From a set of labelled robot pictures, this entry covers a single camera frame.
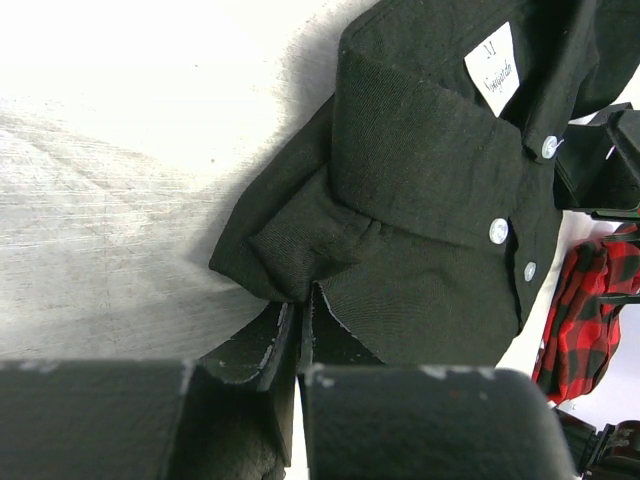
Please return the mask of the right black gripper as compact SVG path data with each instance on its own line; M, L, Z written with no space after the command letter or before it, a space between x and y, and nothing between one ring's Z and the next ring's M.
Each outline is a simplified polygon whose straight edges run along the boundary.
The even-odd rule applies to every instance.
M598 430L558 408L554 411L580 479L639 480L638 420L606 424Z

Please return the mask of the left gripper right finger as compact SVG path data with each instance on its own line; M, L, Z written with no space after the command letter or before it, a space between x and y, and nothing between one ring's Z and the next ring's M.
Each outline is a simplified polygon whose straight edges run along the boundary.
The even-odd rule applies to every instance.
M385 363L336 317L321 286L313 284L302 314L298 374L321 369L357 371L384 366Z

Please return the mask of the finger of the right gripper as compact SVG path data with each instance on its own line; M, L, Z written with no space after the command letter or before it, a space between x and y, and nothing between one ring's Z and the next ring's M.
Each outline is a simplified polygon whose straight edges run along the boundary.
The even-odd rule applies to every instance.
M594 219L639 218L639 111L631 103L610 105L588 124L567 128L554 201L560 210Z

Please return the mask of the black long sleeve shirt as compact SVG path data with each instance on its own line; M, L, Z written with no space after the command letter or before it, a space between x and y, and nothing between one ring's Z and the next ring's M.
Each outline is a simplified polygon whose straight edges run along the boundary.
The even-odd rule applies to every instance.
M635 1L378 2L210 267L268 301L319 290L385 363L493 366L554 259L568 124L638 65Z

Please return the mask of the red black plaid shirt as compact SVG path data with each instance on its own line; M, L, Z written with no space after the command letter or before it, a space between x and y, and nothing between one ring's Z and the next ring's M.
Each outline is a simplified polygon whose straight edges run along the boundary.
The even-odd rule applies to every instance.
M556 405L591 393L620 341L620 313L639 302L639 226L622 224L565 256L532 379Z

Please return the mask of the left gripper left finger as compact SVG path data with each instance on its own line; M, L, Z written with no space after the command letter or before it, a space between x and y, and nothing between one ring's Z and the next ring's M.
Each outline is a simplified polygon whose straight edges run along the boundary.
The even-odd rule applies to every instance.
M266 428L286 467L291 465L295 397L295 307L269 303L229 340L201 358L210 375L258 401Z

